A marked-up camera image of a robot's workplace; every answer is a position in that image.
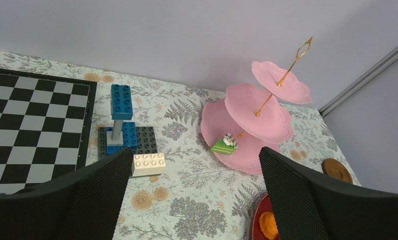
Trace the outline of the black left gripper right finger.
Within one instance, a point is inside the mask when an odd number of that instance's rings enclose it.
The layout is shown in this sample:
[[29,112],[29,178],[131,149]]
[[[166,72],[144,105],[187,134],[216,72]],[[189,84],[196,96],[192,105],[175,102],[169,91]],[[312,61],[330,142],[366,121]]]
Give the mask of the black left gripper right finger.
[[357,186],[265,146],[259,160],[283,240],[398,240],[398,194]]

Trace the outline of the green cake slice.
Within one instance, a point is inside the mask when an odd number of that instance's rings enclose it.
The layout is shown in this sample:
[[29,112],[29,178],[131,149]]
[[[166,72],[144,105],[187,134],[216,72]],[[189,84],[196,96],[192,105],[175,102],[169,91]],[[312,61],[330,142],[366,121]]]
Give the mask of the green cake slice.
[[238,142],[231,133],[227,133],[222,139],[217,141],[210,150],[215,153],[231,155],[238,148]]

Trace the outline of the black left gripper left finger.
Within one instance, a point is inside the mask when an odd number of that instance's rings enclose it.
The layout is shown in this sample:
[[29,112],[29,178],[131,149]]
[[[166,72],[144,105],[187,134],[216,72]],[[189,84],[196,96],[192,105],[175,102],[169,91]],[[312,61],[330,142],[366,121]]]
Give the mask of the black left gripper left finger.
[[0,240],[110,240],[133,152],[103,159],[13,194],[0,193]]

